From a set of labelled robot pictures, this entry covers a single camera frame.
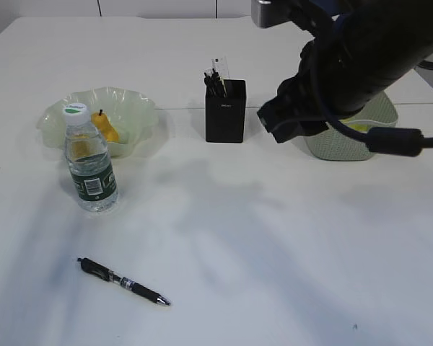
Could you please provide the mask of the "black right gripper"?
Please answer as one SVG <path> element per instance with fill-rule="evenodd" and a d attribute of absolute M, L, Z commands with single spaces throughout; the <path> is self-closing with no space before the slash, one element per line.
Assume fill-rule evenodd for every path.
<path fill-rule="evenodd" d="M 346 118 L 346 46 L 341 35 L 318 35 L 300 53 L 297 73 L 279 85 L 258 119 L 277 143 L 316 136 Z"/>

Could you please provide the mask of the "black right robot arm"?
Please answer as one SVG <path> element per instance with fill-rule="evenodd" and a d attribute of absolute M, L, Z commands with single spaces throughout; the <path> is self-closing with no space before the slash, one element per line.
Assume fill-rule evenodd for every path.
<path fill-rule="evenodd" d="M 374 152 L 433 148 L 419 129 L 361 133 L 344 124 L 433 54 L 433 1 L 254 1 L 252 19 L 260 28 L 293 22 L 312 35 L 297 73 L 258 111 L 276 141 L 333 128 Z"/>

